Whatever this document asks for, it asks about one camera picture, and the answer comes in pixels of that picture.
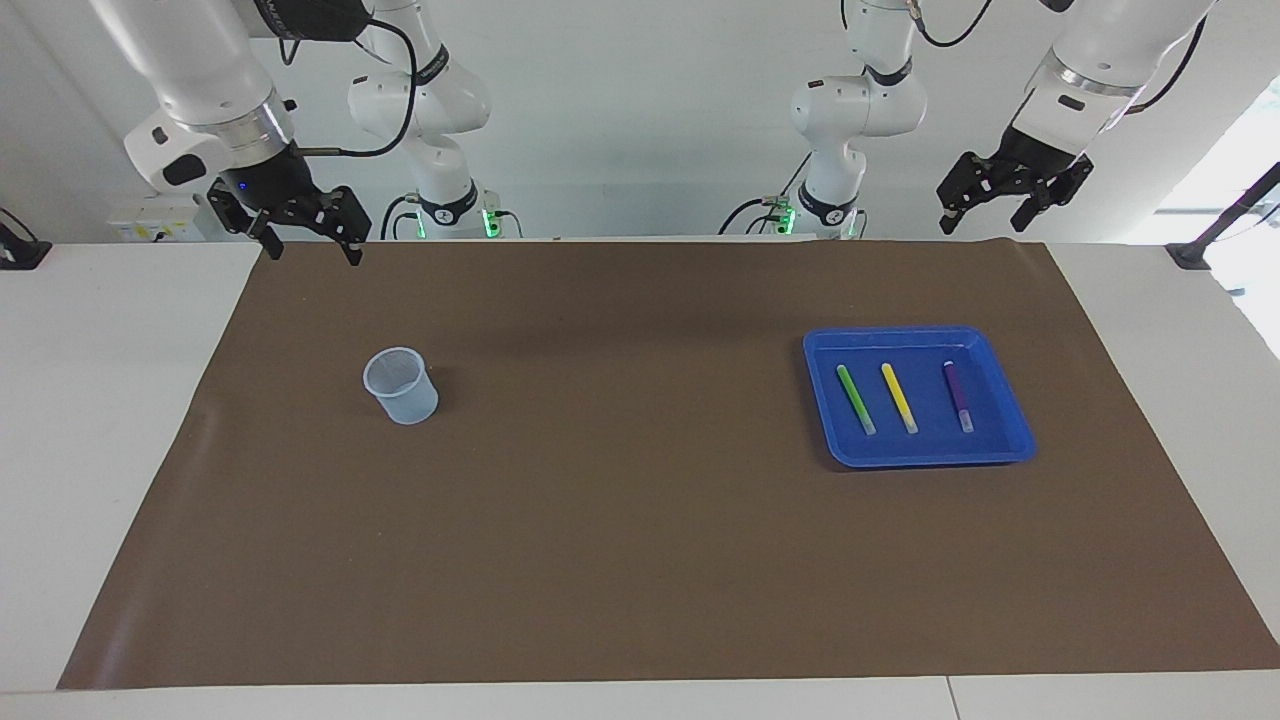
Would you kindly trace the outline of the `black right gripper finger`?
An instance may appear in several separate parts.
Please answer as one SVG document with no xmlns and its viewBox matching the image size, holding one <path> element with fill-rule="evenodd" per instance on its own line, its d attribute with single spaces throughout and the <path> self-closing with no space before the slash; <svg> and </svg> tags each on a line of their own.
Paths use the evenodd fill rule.
<svg viewBox="0 0 1280 720">
<path fill-rule="evenodd" d="M 273 228 L 268 211 L 250 215 L 224 179 L 216 179 L 211 184 L 206 192 L 206 200 L 225 232 L 244 234 L 257 242 L 273 261 L 282 258 L 284 243 Z"/>
<path fill-rule="evenodd" d="M 300 220 L 311 233 L 337 243 L 351 266 L 360 266 L 372 223 L 351 187 L 305 193 Z"/>
</svg>

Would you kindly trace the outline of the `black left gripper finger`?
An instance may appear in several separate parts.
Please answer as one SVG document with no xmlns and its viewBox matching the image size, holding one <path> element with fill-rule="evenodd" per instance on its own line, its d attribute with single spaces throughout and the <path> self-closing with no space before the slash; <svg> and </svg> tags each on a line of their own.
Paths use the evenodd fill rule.
<svg viewBox="0 0 1280 720">
<path fill-rule="evenodd" d="M 1036 179 L 1027 197 L 1012 214 L 1011 227 L 1021 233 L 1043 211 L 1065 206 L 1092 174 L 1094 164 L 1089 158 L 1079 158 L 1068 169 L 1048 179 Z"/>
<path fill-rule="evenodd" d="M 980 158 L 975 152 L 964 152 L 937 187 L 942 208 L 940 228 L 943 234 L 951 236 L 972 209 L 1000 197 L 1006 183 L 1006 158 Z"/>
</svg>

